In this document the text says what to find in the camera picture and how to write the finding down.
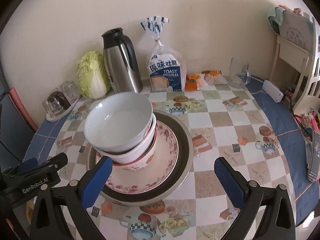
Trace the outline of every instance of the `screw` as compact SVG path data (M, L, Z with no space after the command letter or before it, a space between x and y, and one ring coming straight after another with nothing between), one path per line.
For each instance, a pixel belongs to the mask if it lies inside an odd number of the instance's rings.
M282 190L286 190L287 188L285 187L285 184L279 184L279 188Z
M42 189L42 190L46 190L48 188L48 185L47 184L43 184L43 185L41 185L41 187L40 187L40 189Z
M257 184L257 182L255 182L254 180L250 180L250 181L249 181L249 185L250 185L251 187L256 187L258 184Z
M78 181L77 181L76 179L74 179L74 180L72 180L72 181L69 182L69 185L70 185L71 187L77 186L77 185L78 185Z

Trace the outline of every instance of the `floral plate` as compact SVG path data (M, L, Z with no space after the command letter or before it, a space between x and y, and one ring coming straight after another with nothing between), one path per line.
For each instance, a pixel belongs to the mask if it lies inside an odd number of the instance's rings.
M178 140L173 131L157 121L156 150L152 162L138 171L113 166L106 186L123 194L140 194L158 187L173 171L178 159ZM96 163L101 159L96 155Z

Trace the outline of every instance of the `phone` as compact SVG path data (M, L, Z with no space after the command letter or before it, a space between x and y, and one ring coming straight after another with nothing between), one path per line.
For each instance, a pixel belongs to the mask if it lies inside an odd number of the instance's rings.
M313 131L312 133L312 154L309 160L308 179L310 181L318 180L320 167L320 134Z

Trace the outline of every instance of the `bowl rim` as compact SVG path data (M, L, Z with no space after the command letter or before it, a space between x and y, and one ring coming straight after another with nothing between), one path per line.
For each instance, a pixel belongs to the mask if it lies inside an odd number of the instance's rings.
M95 146L95 147L98 148L98 149L101 149L101 148L103 147L102 145L97 145L97 144L92 143L91 138L89 138L90 136L88 136L88 130L87 130L87 129L88 129L87 126L88 126L89 120L92 118L92 116L95 115L95 112L96 112L96 109L98 108L98 105L101 104L101 103L103 103L103 102L106 102L106 101L108 101L108 100L110 100L110 99L114 99L115 97L124 96L124 95L126 95L126 94L131 94L132 96L138 96L138 97L140 97L140 98L144 98L143 100L146 99L145 102L148 101L149 104L150 104L150 106L151 106L151 114L150 114L150 117L152 118L153 106L152 106L152 103L149 101L149 99L148 99L145 95L142 95L142 94L140 94L140 93L135 93L135 92L121 92L121 93L116 93L116 94L114 94L114 95L108 96L108 97L106 97L105 99L103 99L102 101L100 101L93 109L91 109L91 111L90 111L89 114L87 115L87 117L86 117L86 119L85 119L85 122L84 122L84 137L88 140L88 142L89 142L92 146ZM146 126L148 125L148 123L149 123L149 121L146 123L145 127L144 127L138 134L136 134L136 135L135 135L133 138L131 138L130 140L126 141L125 144L129 144L129 143L131 143L132 141L134 141L135 138L136 138L137 136L139 136L139 135L143 132L143 130L144 130L144 129L146 128ZM121 146L121 145L123 145L123 144L118 144L118 145L109 146L109 148L116 148L116 147L119 147L119 146Z
M125 166L127 166L127 165L131 165L131 164L134 164L134 163L140 161L140 160L141 160L142 158L144 158L144 157L150 152L150 150L153 148L153 146L154 146L155 143L156 143L156 139L157 139L157 131L156 131L156 129L155 129L155 132L154 132L154 135L153 135L153 139L152 139L152 144L150 145L150 147L146 150L146 152L145 152L142 156L140 156L140 157L139 157L138 159L136 159L135 161L130 162L130 163L126 163L126 164L113 163L113 161L112 161L112 165L123 168L123 167L125 167Z
M156 123L157 123L156 115L155 115L154 113L152 113L152 124L151 124L150 130L149 130L148 133L147 133L147 136L148 136L148 134L152 131L152 129L153 129L153 130L156 129ZM122 153L122 154L112 154L112 153L108 153L108 152L106 152L106 151L103 151L103 150L101 150L101 149L99 149L99 151L106 153L106 154L107 154L106 156L112 155L112 156L117 156L117 157L119 157L119 158L122 158L122 157L125 158L125 157L128 157L128 156L130 156L131 154L133 154L133 153L134 153L133 150L136 150L136 149L140 148L140 147L143 145L143 143L146 141L147 136L146 136L141 142L139 142L139 144L137 144L135 147L133 147L131 150L129 150L129 151L126 152L126 153Z

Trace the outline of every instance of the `chair backrest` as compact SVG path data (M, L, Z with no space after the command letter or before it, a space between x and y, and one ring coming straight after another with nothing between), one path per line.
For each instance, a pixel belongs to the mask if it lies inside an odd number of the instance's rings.
M312 71L310 71L309 76L308 76L308 81L306 84L305 88L305 93L302 94L302 96L305 96L306 93L311 96L316 96L317 98L320 96L320 66L319 66L319 61L320 61L320 47L319 47L319 38L320 38L320 27L318 22L312 18L313 22L313 31L314 31L314 36L313 36L313 53L310 55L311 58L311 66L312 66Z

